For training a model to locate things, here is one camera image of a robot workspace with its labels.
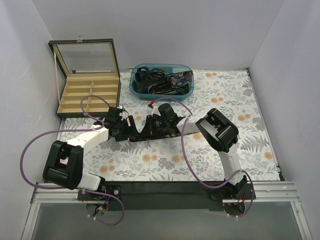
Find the black gold floral tie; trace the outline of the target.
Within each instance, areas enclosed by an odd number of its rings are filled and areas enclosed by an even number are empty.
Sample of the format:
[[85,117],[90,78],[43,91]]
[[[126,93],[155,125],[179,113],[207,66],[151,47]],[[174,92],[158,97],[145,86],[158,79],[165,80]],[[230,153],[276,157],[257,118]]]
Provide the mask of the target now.
[[182,120],[185,120],[185,117],[177,116],[176,113],[170,118],[157,114],[147,115],[145,125],[141,132],[138,132],[132,115],[128,117],[128,120],[130,123],[129,141],[143,142],[148,140],[179,137],[181,135],[181,131],[178,129],[178,124],[182,123]]

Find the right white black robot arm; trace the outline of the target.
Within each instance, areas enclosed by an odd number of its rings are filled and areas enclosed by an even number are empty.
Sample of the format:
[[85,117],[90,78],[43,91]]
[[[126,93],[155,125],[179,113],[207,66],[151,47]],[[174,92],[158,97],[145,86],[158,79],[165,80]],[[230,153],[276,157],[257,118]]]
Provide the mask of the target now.
[[139,142],[180,136],[182,153],[185,154],[184,135],[194,133],[201,133],[209,145],[218,152],[223,166],[224,182],[217,186],[204,183],[186,160],[192,175],[204,187],[215,190],[219,197],[239,198],[244,194],[248,182],[237,153],[239,130],[216,108],[209,110],[203,117],[185,117],[178,116],[170,104],[164,103],[153,108],[151,115],[146,117],[142,131],[131,140]]

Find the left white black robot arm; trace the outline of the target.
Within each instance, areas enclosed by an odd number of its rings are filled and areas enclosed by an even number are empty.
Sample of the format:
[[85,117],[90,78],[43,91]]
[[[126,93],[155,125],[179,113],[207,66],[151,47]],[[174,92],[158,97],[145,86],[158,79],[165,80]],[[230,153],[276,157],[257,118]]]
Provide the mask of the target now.
[[121,107],[111,107],[105,117],[98,118],[89,131],[67,141],[56,140],[50,148],[42,177],[49,183],[74,190],[89,190],[95,200],[106,196],[105,179],[84,171],[87,153],[103,142],[129,139],[134,118]]

